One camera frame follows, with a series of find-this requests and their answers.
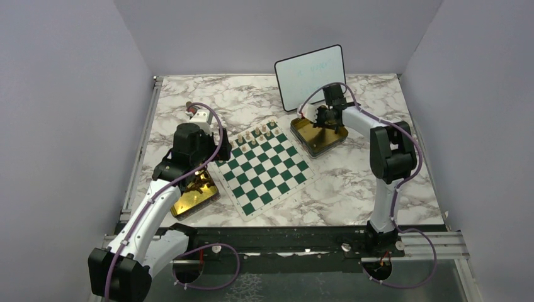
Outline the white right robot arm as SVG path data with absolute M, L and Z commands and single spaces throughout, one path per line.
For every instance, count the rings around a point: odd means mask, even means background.
M 374 207 L 364 231 L 365 251 L 378 256 L 398 237 L 397 197 L 400 187 L 419 171 L 418 146 L 404 121 L 393 123 L 363 109 L 357 101 L 347 102 L 342 82 L 323 86 L 325 105 L 303 106 L 301 115 L 315 127 L 350 128 L 368 139 L 370 168 L 376 178 Z

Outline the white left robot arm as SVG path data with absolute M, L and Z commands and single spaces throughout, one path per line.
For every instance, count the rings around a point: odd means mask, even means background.
M 182 123 L 173 146 L 154 168 L 147 193 L 120 233 L 105 248 L 88 257 L 91 291 L 107 301 L 143 301 L 153 278 L 176 256 L 193 257 L 198 250 L 194 237 L 171 231 L 153 242 L 163 218 L 193 182 L 196 172 L 213 160 L 229 160 L 231 144 L 227 130 L 219 128 L 214 142 L 207 123 Z

